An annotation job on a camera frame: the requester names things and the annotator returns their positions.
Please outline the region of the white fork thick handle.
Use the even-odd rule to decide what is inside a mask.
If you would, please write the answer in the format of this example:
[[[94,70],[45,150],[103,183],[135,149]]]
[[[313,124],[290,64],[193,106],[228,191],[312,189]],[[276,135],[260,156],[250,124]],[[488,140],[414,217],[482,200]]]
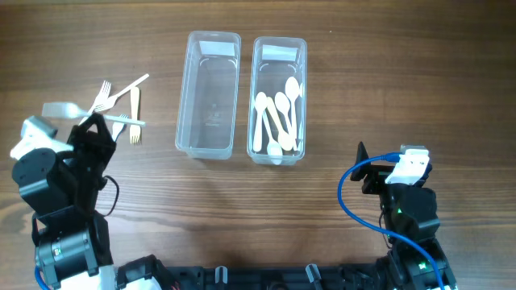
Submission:
[[[124,131],[126,124],[122,122],[114,122],[112,126],[112,139],[114,142],[117,141],[119,135]]]

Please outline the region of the yellow plastic fork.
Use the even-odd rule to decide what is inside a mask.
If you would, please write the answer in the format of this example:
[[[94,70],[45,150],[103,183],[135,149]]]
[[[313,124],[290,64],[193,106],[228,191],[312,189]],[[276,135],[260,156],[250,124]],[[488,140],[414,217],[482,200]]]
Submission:
[[[139,119],[139,101],[140,101],[140,91],[138,87],[134,87],[131,89],[131,119],[138,120]],[[140,142],[141,139],[141,127],[138,125],[130,126],[130,143],[135,145]]]

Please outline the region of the yellow plastic spoon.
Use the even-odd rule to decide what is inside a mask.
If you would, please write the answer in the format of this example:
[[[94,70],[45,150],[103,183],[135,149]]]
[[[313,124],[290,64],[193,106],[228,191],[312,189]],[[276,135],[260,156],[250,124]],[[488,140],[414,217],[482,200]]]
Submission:
[[[273,119],[275,127],[278,131],[277,142],[281,145],[281,148],[285,151],[293,149],[293,140],[290,135],[284,130],[274,100],[271,97],[267,97],[267,110]]]

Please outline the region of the white spoon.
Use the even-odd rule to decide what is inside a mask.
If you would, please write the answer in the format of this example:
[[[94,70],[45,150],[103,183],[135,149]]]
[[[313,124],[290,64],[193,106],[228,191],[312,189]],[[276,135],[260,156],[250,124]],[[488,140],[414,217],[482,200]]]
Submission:
[[[265,130],[268,135],[267,154],[269,155],[272,164],[280,165],[282,162],[283,151],[281,145],[273,138],[273,134],[270,128],[270,123],[266,112],[263,113],[263,120]]]
[[[290,103],[289,99],[286,97],[286,95],[282,92],[277,92],[275,95],[275,105],[276,108],[284,115],[286,126],[287,126],[287,132],[289,134],[289,137],[291,138],[293,149],[296,151],[298,149],[296,140],[293,136],[293,128],[291,125],[291,121],[289,119],[289,109],[290,109]]]
[[[298,131],[297,131],[297,115],[296,115],[296,109],[295,109],[295,101],[297,100],[300,93],[300,88],[298,81],[295,77],[289,77],[285,83],[285,94],[287,98],[290,100],[291,105],[291,126],[292,126],[292,136],[294,139],[297,138]]]

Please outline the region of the white spoon horizontal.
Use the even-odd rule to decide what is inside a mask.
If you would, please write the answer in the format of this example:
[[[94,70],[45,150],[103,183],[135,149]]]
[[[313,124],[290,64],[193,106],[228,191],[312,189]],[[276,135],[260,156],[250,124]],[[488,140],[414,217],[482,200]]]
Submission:
[[[267,107],[267,96],[264,92],[256,95],[254,107],[256,110],[256,124],[253,138],[253,151],[259,152],[262,148],[262,118]]]

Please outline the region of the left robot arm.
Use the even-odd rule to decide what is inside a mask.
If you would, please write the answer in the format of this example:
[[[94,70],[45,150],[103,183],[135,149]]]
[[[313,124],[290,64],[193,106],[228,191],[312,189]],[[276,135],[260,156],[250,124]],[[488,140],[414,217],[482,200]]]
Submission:
[[[12,178],[34,214],[35,279],[42,289],[169,289],[174,281],[155,256],[115,267],[108,222],[95,207],[111,176],[116,149],[105,119],[93,114],[72,128],[67,142],[45,118],[23,123],[11,150]]]

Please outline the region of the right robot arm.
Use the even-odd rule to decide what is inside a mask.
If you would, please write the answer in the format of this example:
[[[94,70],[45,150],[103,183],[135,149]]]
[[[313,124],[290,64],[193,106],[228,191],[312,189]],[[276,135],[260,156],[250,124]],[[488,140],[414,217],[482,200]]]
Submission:
[[[375,289],[457,289],[436,232],[440,226],[436,193],[424,184],[432,170],[424,146],[402,145],[399,152],[375,165],[365,145],[358,144],[351,181],[363,181],[362,193],[380,199],[380,232],[389,248],[372,267]]]

